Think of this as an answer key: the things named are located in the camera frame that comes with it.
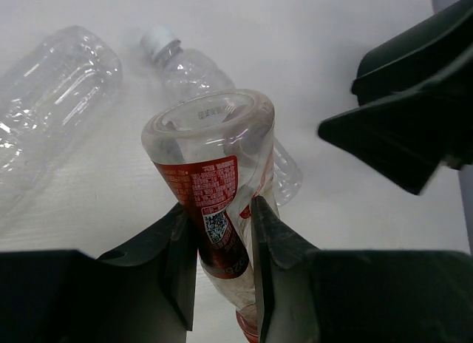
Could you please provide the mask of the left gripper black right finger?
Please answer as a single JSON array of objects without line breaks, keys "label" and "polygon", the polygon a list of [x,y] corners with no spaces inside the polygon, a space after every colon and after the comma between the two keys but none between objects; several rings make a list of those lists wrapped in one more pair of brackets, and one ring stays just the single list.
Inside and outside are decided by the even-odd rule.
[{"label": "left gripper black right finger", "polygon": [[472,257],[321,250],[251,203],[261,342],[470,342]]}]

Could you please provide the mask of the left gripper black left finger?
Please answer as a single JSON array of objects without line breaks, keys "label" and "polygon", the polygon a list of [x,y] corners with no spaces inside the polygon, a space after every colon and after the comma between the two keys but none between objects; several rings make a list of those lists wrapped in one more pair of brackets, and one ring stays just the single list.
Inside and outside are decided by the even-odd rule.
[{"label": "left gripper black left finger", "polygon": [[1,254],[3,342],[184,342],[192,329],[193,234],[181,205],[92,258],[78,250]]}]

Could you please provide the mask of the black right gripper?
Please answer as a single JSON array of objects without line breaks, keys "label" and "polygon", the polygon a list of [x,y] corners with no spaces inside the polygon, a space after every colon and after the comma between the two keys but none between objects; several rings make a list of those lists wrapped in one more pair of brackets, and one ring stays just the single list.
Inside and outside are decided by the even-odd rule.
[{"label": "black right gripper", "polygon": [[318,136],[415,195],[440,164],[472,164],[471,45],[472,0],[459,0],[370,50],[351,87],[367,104]]}]

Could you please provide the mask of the red-capped red-label bottle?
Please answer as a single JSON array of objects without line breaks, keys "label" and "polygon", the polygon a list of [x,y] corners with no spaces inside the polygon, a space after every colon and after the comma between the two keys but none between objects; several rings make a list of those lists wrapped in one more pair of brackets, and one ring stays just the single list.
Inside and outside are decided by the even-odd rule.
[{"label": "red-capped red-label bottle", "polygon": [[141,142],[192,221],[201,266],[236,310],[245,337],[257,342],[251,201],[271,208],[275,112],[249,89],[211,92],[152,117]]}]

